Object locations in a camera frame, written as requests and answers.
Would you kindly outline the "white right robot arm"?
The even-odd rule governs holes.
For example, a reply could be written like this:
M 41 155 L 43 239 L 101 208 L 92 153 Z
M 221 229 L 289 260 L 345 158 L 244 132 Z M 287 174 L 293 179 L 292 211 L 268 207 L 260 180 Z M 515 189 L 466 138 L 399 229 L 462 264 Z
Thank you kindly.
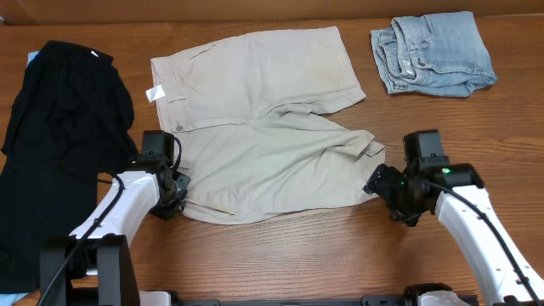
M 542 305 L 543 278 L 497 217 L 484 182 L 465 163 L 415 173 L 379 165 L 364 192 L 381 197 L 393 221 L 413 227 L 430 212 L 449 231 L 488 305 Z

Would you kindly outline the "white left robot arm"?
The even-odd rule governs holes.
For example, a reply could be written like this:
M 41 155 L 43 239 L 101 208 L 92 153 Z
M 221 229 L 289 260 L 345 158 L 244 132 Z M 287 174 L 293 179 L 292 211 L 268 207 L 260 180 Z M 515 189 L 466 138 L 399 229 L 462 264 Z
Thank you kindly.
M 147 214 L 168 220 L 183 210 L 190 178 L 164 164 L 113 178 L 88 219 L 41 251 L 39 306 L 177 304 L 175 292 L 139 290 L 129 246 Z

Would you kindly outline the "beige khaki shorts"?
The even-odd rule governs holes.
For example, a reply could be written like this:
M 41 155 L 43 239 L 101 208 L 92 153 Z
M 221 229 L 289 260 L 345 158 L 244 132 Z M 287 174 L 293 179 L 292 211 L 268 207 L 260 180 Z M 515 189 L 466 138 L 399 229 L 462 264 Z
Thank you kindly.
M 335 26 L 251 32 L 150 63 L 160 127 L 182 145 L 188 218 L 250 224 L 369 200 L 386 150 L 329 118 L 365 97 Z

